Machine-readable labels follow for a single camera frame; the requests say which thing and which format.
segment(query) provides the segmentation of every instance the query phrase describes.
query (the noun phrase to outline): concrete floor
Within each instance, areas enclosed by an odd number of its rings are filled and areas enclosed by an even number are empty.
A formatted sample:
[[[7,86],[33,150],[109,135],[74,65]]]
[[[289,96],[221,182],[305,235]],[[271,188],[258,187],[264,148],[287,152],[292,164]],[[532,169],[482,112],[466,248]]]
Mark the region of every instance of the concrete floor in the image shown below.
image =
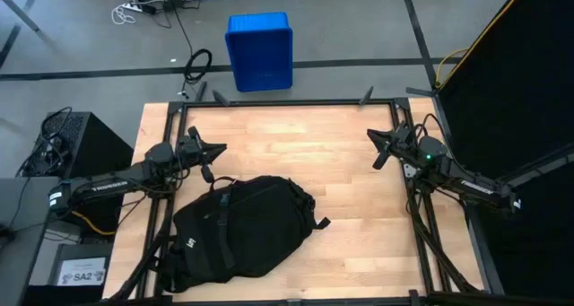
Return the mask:
[[[14,1],[23,6],[27,0]],[[22,26],[0,67],[0,177],[12,177],[48,111],[65,106],[92,111],[134,145],[146,102],[180,100],[180,74],[5,80],[8,74],[183,66],[189,52],[173,13],[170,30],[137,13],[136,24],[114,25],[111,9],[126,1],[34,0],[29,15],[42,32]],[[505,1],[413,0],[435,64],[453,49],[470,46]],[[289,16],[296,62],[422,57],[404,0],[209,0],[180,17],[194,47],[210,49],[215,65],[228,65],[223,36],[229,16],[277,11]],[[0,45],[14,24],[20,24],[18,18],[0,4]],[[301,68],[294,71],[290,90],[275,92],[237,92],[230,72],[205,80],[210,90],[233,100],[360,98],[371,85],[380,98],[405,96],[406,86],[429,89],[423,65]]]

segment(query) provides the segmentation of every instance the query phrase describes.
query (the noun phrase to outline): backpack zipper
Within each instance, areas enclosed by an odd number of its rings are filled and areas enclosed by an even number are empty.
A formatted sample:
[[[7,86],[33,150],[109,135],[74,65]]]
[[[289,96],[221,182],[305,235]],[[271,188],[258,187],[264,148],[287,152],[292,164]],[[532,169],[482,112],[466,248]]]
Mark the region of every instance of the backpack zipper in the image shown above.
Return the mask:
[[[236,207],[237,205],[239,205],[239,204],[241,204],[241,203],[244,203],[244,202],[248,201],[249,199],[251,199],[251,198],[253,198],[253,197],[257,197],[257,196],[259,196],[259,195],[265,193],[266,191],[269,191],[269,190],[271,190],[271,189],[273,189],[273,188],[276,188],[277,186],[278,186],[278,185],[275,184],[275,185],[271,186],[270,188],[261,189],[261,190],[259,190],[258,192],[256,192],[255,194],[253,194],[253,195],[251,195],[251,196],[249,196],[249,197],[247,197],[247,198],[243,198],[243,199],[241,199],[239,202],[235,202],[235,203],[229,205],[229,206],[227,207],[227,210],[230,211],[230,210],[233,209],[233,207]],[[212,213],[205,214],[205,215],[204,215],[204,220],[210,218],[212,215],[216,215],[216,214],[221,213],[223,210],[224,210],[224,208],[219,209],[219,210],[217,210],[217,211],[215,211],[215,212],[212,212]]]

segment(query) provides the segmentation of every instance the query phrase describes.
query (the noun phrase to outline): blue bin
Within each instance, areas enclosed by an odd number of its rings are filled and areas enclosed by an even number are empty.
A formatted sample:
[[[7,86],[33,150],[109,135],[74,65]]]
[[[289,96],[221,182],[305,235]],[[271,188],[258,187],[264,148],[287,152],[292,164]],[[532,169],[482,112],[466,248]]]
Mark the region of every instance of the blue bin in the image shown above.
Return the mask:
[[[238,91],[293,85],[293,31],[286,13],[232,15],[225,42]]]

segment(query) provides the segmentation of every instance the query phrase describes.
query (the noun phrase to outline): black floor stripe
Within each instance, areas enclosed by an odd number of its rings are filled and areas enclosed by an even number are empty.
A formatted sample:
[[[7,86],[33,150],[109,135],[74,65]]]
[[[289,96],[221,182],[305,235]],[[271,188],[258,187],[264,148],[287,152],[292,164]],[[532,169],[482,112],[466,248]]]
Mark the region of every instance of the black floor stripe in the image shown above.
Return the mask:
[[[34,1],[36,1],[36,0],[26,0],[26,4],[22,8],[22,10],[27,13],[31,9],[32,5],[34,4]],[[16,24],[14,24],[12,31],[10,31],[10,35],[8,36],[8,39],[6,40],[4,46],[2,47],[2,50],[0,51],[0,68],[2,68],[2,65],[4,64],[6,59],[8,58],[8,54],[10,53],[10,49],[12,49],[14,42],[16,42],[16,37],[18,37],[18,34],[20,33],[21,29],[22,29],[21,24],[16,23]]]
[[[432,67],[431,54],[427,48],[427,43],[424,41],[424,35],[422,34],[421,25],[419,24],[419,18],[414,10],[413,0],[404,0],[404,4],[406,5],[406,11],[409,13],[409,18],[411,19],[414,37],[416,38],[416,43],[419,45],[419,50],[421,51],[421,57],[424,61],[424,69],[427,71],[430,87],[432,87],[436,80],[436,74]]]
[[[432,64],[438,64],[442,58],[431,58]],[[456,64],[460,58],[449,58],[446,64]],[[387,59],[342,59],[342,60],[317,60],[293,63],[293,68],[328,68],[328,67],[352,67],[352,66],[416,66],[424,65],[426,61],[421,58],[387,58]],[[196,67],[195,72],[201,71],[202,67]],[[116,69],[100,71],[61,72],[61,73],[33,73],[33,74],[0,74],[0,81],[41,81],[54,79],[74,79],[93,77],[119,77],[119,76],[146,76],[162,74],[183,74],[184,67],[164,68],[141,68],[141,69]],[[229,65],[214,65],[209,70],[211,73],[230,72]]]

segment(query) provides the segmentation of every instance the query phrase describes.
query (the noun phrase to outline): wooden tabletop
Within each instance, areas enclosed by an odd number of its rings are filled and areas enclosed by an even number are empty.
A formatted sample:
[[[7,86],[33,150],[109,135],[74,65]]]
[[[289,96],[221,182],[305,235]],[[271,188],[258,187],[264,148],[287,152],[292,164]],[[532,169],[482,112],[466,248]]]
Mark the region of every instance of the wooden tabletop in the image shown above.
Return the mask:
[[[410,102],[415,123],[434,112],[429,99]],[[161,142],[166,116],[167,103],[145,105],[134,162]],[[228,145],[213,164],[216,177],[291,178],[317,200],[316,218],[326,216],[332,223],[314,231],[268,275],[202,284],[175,294],[174,302],[396,297],[409,289],[424,294],[400,164],[391,157],[382,170],[371,167],[378,154],[366,131],[392,128],[388,105],[191,109],[191,126],[207,143]],[[433,121],[427,128],[441,138]],[[176,211],[207,189],[199,169],[192,170],[176,194]],[[139,197],[126,195],[125,202]],[[432,199],[445,252],[471,284],[482,288],[460,205],[441,194]],[[142,256],[150,205],[143,201],[117,231],[104,297],[119,289]],[[439,287],[434,257],[430,262]]]

